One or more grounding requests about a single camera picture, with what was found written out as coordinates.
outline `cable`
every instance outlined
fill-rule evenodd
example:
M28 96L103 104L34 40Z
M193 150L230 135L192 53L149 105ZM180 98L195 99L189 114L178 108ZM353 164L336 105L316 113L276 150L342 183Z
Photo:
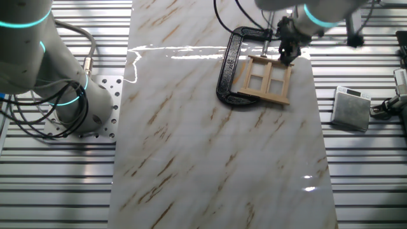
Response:
M82 125L82 123L85 121L85 119L86 119L86 117L87 117L87 114L88 114L89 104L88 104L88 100L87 100L87 97L86 97L86 91L85 91L85 89L84 89L82 86L79 85L79 90L77 90L76 93L77 93L78 96L80 96L80 97L82 98L81 100L79 100L79 111L78 111L78 114L79 114L78 116L79 116L79 117L82 117L82 120L78 123L79 118L76 118L70 126L68 126L63 132L61 132L61 133L59 133L59 134L57 134L57 135L48 135L48 134L46 134L46 133L43 133L43 132L39 131L38 129L36 129L36 128L35 128L34 126L32 126L31 124L28 124L28 125L30 126L30 128L33 129L33 131L39 133L39 135L35 135L35 134L32 134L32 133L30 133L28 130L26 130L26 129L23 128L23 126L22 126L23 122L22 122L22 121L19 120L19 121L16 121L15 123L16 123L26 134L28 134L28 135L31 136L31 137L35 137L35 138L41 137L41 138L43 138L43 139L55 139L55 138L67 137L68 135L70 135L70 134L72 134L73 132L75 132L75 131ZM17 96L16 96L16 95L14 95L14 99L15 99L16 102L18 103L18 99L17 99ZM24 120L24 122L25 122L25 123L30 123L30 122L27 121L27 119L25 118L25 116L24 116L24 114L23 114L23 112L22 112L22 110L21 110L21 108L20 108L19 105L17 105L17 109L18 109L18 112L20 113L20 116L21 116L22 119ZM14 112L13 112L13 110L12 110L11 107L10 107L10 113L11 113L12 118L13 118L14 120L16 120L15 114L14 114Z
M216 6L216 0L214 0L214 9L215 9L215 14L216 14L216 18L219 21L219 23L223 26L224 29L226 29L228 32L230 32L231 34L234 34L234 32L229 29L222 21L221 17L219 16L219 13L217 12L217 6Z
M375 2L376 0L372 0L371 1L371 8L370 8L370 12L368 14L368 16L366 17L366 20L364 21L363 25L357 30L356 34L358 35L362 29L364 29L366 27L366 25L368 24L372 14L373 14L373 10L375 9Z
M31 93L31 99L32 99L34 102L36 102L36 98L35 98L34 92L31 90L30 93ZM38 111L39 111L42 115L45 115L44 111L40 108L39 105L36 105L36 107L37 107ZM70 121L70 122L63 122L63 121L60 121L60 120L58 119L58 116L55 116L56 121L53 121L53 120L51 120L50 118L47 118L47 120L48 120L49 122L54 123L54 124L57 124L57 125L71 125L72 123L76 122L76 120L78 120L78 119L83 115L83 112L80 113L80 114L78 114L78 115L76 115L76 118L75 118L73 121Z
M0 113L1 113L2 115L4 115L5 117L9 118L10 120L12 120L12 121L15 122L15 123L19 122L20 124L23 124L23 125L38 124L39 122L42 122L43 120L45 120L47 117L49 117L49 116L53 113L53 111L57 108L57 104L59 103L60 99L61 99L62 96L64 95L64 92L65 92L71 85L72 85L72 82L69 82L69 83L68 83L66 86L64 86L59 92L57 92L55 95L51 96L51 97L57 96L57 100L55 101L55 104L52 106L51 110L50 110L45 116L43 116L42 118L40 118L40 119L38 119L38 120L35 120L35 121L21 121L21 120L18 120L18 119L16 119L16 118L14 118L14 117L8 115L8 114L7 114L6 112L4 112L4 111L0 111ZM7 100L4 100L4 101L7 102L7 103L10 103L10 104L18 105L18 106L21 106L22 104L23 104L23 105L26 105L26 104L27 104L27 103L21 103L21 102L17 102L17 101L11 101L11 100L8 100L8 99L7 99Z
M273 27L272 23L269 22L268 19L266 18L264 10L261 10L261 16L263 16L263 18L265 19L265 21L267 22L267 25L268 25L269 27L271 27L272 29L276 30L276 29Z
M242 5L240 5L239 0L235 0L237 7L239 7L240 11L257 27L259 27L261 30L265 30L261 25L259 25L256 21L253 20L253 18L251 18L249 16L249 14L247 14L247 12L243 9Z
M74 26L74 25L70 25L70 24L65 23L65 22L61 22L59 20L55 20L55 24L57 24L59 26L62 26L64 28L66 28L66 29L78 32L78 33L84 35L85 37L87 37L91 42L91 47L90 47L90 50L89 50L89 54L86 57L90 57L90 58L93 57L93 54L95 53L95 49L96 49L96 41L95 41L95 38L93 38L93 36L88 31L86 31L86 30L84 30L84 29L82 29L82 28L80 28L78 26Z

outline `metal mounting plate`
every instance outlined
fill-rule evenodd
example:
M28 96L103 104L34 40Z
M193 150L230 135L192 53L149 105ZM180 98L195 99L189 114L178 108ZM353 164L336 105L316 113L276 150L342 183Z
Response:
M119 126L119 114L120 114L120 102L121 93L123 89L123 77L122 76L92 76L92 80L104 86L111 94L113 99L113 106L117 109L113 109L112 115L109 120L98 130L89 134L75 135L71 134L66 138L58 140L46 140L50 144L65 144L65 143L115 143L117 138L117 131ZM55 112L51 114L50 120L55 119ZM56 135L64 131L65 128L61 125L57 125L48 120L45 122L45 133L52 133Z

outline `marble veining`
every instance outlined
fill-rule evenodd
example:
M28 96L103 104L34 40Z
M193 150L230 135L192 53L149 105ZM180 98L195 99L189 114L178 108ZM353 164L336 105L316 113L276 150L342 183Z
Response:
M230 35L212 1L133 9L109 228L337 228L310 61L294 62L290 106L232 109L215 94ZM234 1L219 10L250 25ZM243 45L234 90L259 49Z

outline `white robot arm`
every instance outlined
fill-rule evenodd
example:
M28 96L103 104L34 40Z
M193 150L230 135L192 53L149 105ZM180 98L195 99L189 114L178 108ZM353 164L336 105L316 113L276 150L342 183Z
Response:
M362 46L363 37L358 29L361 20L353 20L353 13L367 0L255 0L262 10L276 11L294 6L290 17L279 22L276 35L281 39L281 61L285 64L300 54L300 47L308 45L312 36L322 37L344 19L347 23L348 45Z

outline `wooden frame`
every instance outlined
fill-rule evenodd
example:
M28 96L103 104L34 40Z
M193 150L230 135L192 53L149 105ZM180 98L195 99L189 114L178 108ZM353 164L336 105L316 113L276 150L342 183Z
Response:
M287 93L288 93L288 86L289 86L289 82L290 82L291 67L294 66L294 64L290 64L287 67L284 64L281 64L281 62L276 61L276 60L272 60L272 59L268 59L268 58L264 58L264 57L253 56L253 55L249 55L249 57L250 57L250 61L249 61L249 65L247 66L246 78L244 79L243 87L238 92L243 93L243 94L248 94L248 95L255 95L266 101L276 102L278 104L283 104L283 105L289 105L290 102L288 101ZM264 75L258 75L258 74L251 73L253 63L260 63L260 64L265 65ZM278 79L272 78L273 66L279 66L279 67L286 69L283 80L278 80ZM255 89L249 88L249 82L250 82L251 76L257 76L257 77L260 77L263 79L261 82L260 90L255 90ZM281 90L280 95L268 93L268 91L270 89L270 85L272 84L272 81L282 82L282 90Z

